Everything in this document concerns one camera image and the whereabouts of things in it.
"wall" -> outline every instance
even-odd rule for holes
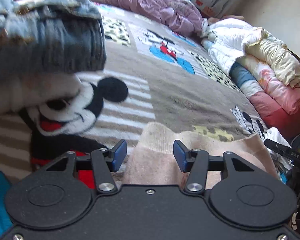
[[[266,28],[300,57],[300,0],[240,0],[232,12]]]

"red fabric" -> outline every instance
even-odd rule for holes
[[[196,3],[197,5],[199,5],[199,6],[202,6],[202,5],[203,5],[203,3],[202,3],[201,1],[199,1],[199,0],[196,0],[195,3]]]
[[[84,156],[85,154],[82,152],[75,151],[77,156]],[[41,160],[31,157],[31,163],[37,164],[40,166],[44,166],[49,163],[51,160]],[[95,188],[94,178],[92,171],[78,171],[78,179],[86,184],[89,188]]]
[[[55,131],[57,129],[60,129],[62,127],[62,125],[58,122],[51,123],[51,122],[47,122],[47,121],[41,121],[40,122],[40,127],[44,131]]]
[[[160,49],[161,49],[161,51],[162,51],[164,54],[167,54],[167,55],[170,55],[170,56],[173,57],[173,58],[176,58],[176,53],[175,53],[175,51],[168,49],[168,47],[167,47],[166,45],[163,44],[162,46],[160,46]]]
[[[257,92],[249,100],[266,126],[276,127],[287,141],[300,133],[300,108],[295,114],[288,114],[265,92]]]

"red mickey mouse tongue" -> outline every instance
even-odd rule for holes
[[[58,130],[63,125],[59,122],[51,122],[51,121],[40,121],[40,127],[46,132],[52,132]]]

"bed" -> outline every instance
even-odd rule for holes
[[[97,5],[104,71],[78,73],[75,98],[0,115],[0,170],[10,181],[68,150],[89,153],[119,139],[127,140],[129,156],[149,122],[222,142],[254,133],[264,139],[257,111],[202,46],[139,14]],[[125,164],[118,176],[124,172]]]

